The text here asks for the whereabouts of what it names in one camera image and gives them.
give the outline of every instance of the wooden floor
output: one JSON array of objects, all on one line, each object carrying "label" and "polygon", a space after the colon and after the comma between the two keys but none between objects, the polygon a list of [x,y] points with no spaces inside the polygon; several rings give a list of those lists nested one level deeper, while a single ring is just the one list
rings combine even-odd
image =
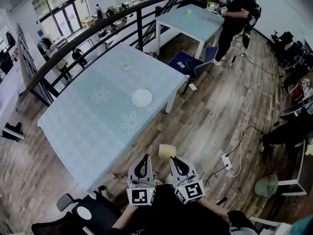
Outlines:
[{"label": "wooden floor", "polygon": [[[163,50],[160,59],[168,63],[179,51],[195,55],[197,47],[197,41],[181,35]],[[282,73],[265,39],[256,32],[252,34],[248,51],[264,69]],[[111,201],[119,204],[127,199],[128,168],[143,153],[151,155],[154,170],[161,180],[166,180],[170,168],[168,162],[157,155],[161,143],[175,145],[178,155],[193,162],[203,180],[223,168],[220,156],[233,150],[241,138],[241,126],[246,116],[241,110],[241,101],[247,100],[247,91],[255,83],[252,72],[240,57],[232,69],[227,68],[236,52],[232,45],[221,67],[211,65],[195,83],[197,91],[189,88],[185,95],[178,94],[171,113],[162,110],[110,169],[103,183]],[[250,66],[257,78],[257,86],[249,95],[250,109],[245,127],[252,125],[267,133],[278,120],[279,112],[288,106],[287,97],[282,93],[277,77],[253,64]],[[19,143],[6,141],[3,144],[4,140],[1,141],[1,207],[16,232],[31,234],[31,224],[64,216],[56,209],[61,195],[67,192],[74,198],[86,195],[37,127],[44,111],[45,107],[32,95],[22,97],[16,117],[22,117],[26,139]],[[206,197],[212,201],[227,197],[226,207],[229,209],[266,218],[273,214],[282,199],[279,195],[258,197],[253,192],[254,183],[273,173],[281,180],[287,179],[292,165],[284,146],[276,146],[271,154],[259,153],[259,138],[259,132],[252,128],[247,130],[242,143],[239,175],[232,178],[223,170],[210,179],[211,185],[205,190]],[[235,174],[239,169],[240,149],[230,156],[230,160]]]}]

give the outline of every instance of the yellow sponge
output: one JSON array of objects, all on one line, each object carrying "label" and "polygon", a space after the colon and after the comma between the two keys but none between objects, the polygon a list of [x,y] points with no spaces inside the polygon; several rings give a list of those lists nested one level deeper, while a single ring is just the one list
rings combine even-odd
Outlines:
[{"label": "yellow sponge", "polygon": [[168,160],[170,157],[176,156],[176,147],[169,144],[160,144],[158,149],[158,155],[160,158]]}]

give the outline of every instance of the metal handrail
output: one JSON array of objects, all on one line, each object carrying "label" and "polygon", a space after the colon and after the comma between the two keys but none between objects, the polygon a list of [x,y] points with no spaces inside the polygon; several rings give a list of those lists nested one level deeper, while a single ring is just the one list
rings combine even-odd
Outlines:
[{"label": "metal handrail", "polygon": [[[143,39],[142,39],[142,35],[140,36],[140,32],[142,34],[142,29],[146,26],[149,26],[149,24],[144,25],[143,27],[140,27],[140,24],[142,22],[142,19],[155,14],[157,11],[161,11],[164,10],[167,6],[162,7],[160,9],[157,9],[151,13],[148,13],[144,16],[141,16],[141,9],[146,8],[148,6],[151,6],[153,4],[162,2],[165,0],[148,0],[145,2],[142,2],[138,5],[132,6],[130,8],[127,8],[126,10],[123,10],[121,12],[118,12],[116,14],[114,14],[113,16],[103,19],[102,21],[100,21],[99,23],[97,23],[96,25],[94,25],[93,27],[87,29],[86,31],[84,31],[83,33],[81,33],[80,35],[78,35],[74,40],[72,40],[71,42],[69,42],[67,45],[63,46],[57,53],[55,53],[39,70],[38,72],[34,75],[34,77],[31,79],[31,81],[27,84],[26,89],[29,91],[31,89],[33,89],[39,82],[40,80],[59,62],[61,61],[61,59],[66,56],[68,53],[70,53],[75,47],[77,47],[78,45],[80,45],[83,41],[85,41],[86,39],[88,39],[89,37],[91,37],[92,35],[96,34],[99,30],[111,25],[113,22],[120,20],[122,18],[124,18],[125,16],[132,14],[134,12],[137,13],[137,19],[132,21],[131,23],[125,25],[124,27],[121,27],[120,29],[116,30],[115,32],[113,32],[112,34],[110,34],[109,36],[107,36],[106,38],[104,38],[103,40],[99,41],[97,44],[95,44],[94,46],[92,46],[88,51],[86,51],[79,59],[75,60],[68,68],[66,71],[64,71],[58,78],[57,80],[60,81],[61,78],[63,77],[63,75],[69,71],[71,68],[73,68],[81,59],[83,59],[84,57],[86,57],[89,53],[91,53],[93,50],[95,50],[97,47],[99,47],[101,44],[103,44],[106,40],[108,40],[109,38],[111,38],[112,36],[116,35],[117,33],[121,32],[122,30],[126,29],[127,27],[137,23],[138,28],[137,31],[132,32],[131,34],[129,34],[127,36],[127,38],[129,38],[130,36],[139,33],[138,36],[141,38],[139,40],[137,40],[137,42],[139,41],[139,49],[142,50],[143,47]],[[92,63],[94,63],[96,60],[98,60],[103,54],[105,54],[107,51],[109,51],[110,49],[112,49],[114,46],[116,46],[118,43],[122,42],[122,40],[118,41],[116,44],[114,44],[112,47],[110,47],[108,50],[106,50],[105,52],[103,52],[100,56],[98,56],[95,60],[93,60]]]}]

